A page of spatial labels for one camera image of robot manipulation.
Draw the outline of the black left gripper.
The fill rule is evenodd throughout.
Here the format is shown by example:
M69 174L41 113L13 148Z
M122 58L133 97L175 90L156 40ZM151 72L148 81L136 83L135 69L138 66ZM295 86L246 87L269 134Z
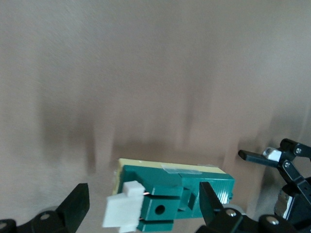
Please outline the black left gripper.
M286 185L279 192L274 213L293 225L311 224L311 179L304 178L293 161L296 157L311 158L311 148L290 139L283 139L280 150L267 147L263 153L239 150L245 161L277 167Z

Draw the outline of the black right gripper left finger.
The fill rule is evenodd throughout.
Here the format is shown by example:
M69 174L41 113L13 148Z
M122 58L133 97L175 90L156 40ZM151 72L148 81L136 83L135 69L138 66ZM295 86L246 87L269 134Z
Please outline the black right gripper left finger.
M54 211L38 214L31 221L34 233L74 233L89 211L87 183L78 184Z

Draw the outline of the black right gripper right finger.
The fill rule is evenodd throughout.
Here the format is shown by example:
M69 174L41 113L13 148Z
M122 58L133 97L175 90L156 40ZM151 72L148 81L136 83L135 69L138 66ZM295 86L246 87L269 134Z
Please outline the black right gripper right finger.
M242 214L225 208L208 182L199 184L199 205L205 225L197 233L236 233L242 223Z

